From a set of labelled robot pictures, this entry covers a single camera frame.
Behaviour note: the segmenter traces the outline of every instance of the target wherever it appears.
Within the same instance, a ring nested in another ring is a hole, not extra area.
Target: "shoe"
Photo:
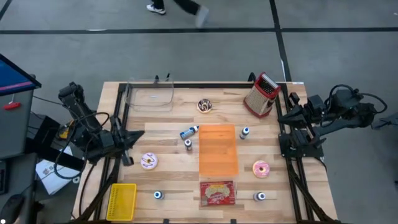
[[[209,9],[206,8],[205,6],[200,6],[199,11],[197,13],[196,22],[195,22],[195,25],[197,26],[197,28],[203,27],[208,16],[209,16]]]
[[[155,6],[154,6],[153,4],[147,5],[147,9],[148,9],[149,11],[151,11],[151,12],[156,12],[156,13],[158,13],[158,14],[160,14],[160,15],[166,14],[166,10],[164,10],[164,9],[157,9],[157,8],[155,8]]]

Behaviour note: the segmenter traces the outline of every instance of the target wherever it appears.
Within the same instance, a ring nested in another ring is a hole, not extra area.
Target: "red snack package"
[[[234,205],[235,191],[232,181],[200,183],[200,205]]]

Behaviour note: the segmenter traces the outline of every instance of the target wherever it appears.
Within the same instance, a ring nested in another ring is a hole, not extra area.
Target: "wood grain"
[[[103,87],[98,111],[112,113],[116,101],[118,82],[106,82]],[[306,102],[303,84],[287,83],[289,91],[295,91]],[[131,156],[139,161],[145,152],[154,152],[159,165],[150,171],[140,165],[121,167],[119,182],[137,184],[135,223],[160,223],[163,218],[171,223],[229,223],[235,218],[239,223],[295,223],[289,179],[285,159],[280,155],[277,135],[279,125],[274,108],[270,115],[258,119],[250,114],[242,101],[249,89],[175,88],[173,108],[170,111],[136,111],[129,109],[127,129],[145,129],[146,133],[131,150]],[[213,103],[213,111],[201,114],[196,103],[207,98]],[[198,135],[191,137],[193,151],[187,153],[179,133],[194,125],[234,124],[239,162],[239,175],[234,179],[237,187],[236,205],[201,207],[199,205]],[[240,140],[243,127],[250,128],[247,139]],[[271,166],[268,178],[258,179],[251,170],[257,160],[265,160]],[[308,188],[315,200],[332,218],[337,218],[325,168],[315,159],[303,159]],[[81,186],[88,169],[83,173]],[[102,165],[94,168],[84,195],[84,207],[98,191]],[[162,190],[165,199],[155,200],[153,192]],[[264,202],[255,202],[254,193],[266,193]],[[303,199],[299,193],[300,203]],[[73,214],[77,215],[79,199],[76,199]],[[104,198],[101,217],[105,217],[108,197]],[[302,206],[303,218],[306,217]]]

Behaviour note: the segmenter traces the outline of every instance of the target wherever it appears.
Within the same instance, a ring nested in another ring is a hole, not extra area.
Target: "yellow basket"
[[[136,207],[136,184],[112,184],[107,221],[132,221]]]

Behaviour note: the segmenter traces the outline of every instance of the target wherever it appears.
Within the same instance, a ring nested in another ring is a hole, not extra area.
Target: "pink frosted donut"
[[[258,178],[265,178],[269,173],[269,165],[264,161],[257,161],[253,164],[253,173]]]
[[[157,166],[157,157],[152,152],[145,153],[141,158],[141,166],[146,170],[153,169]]]

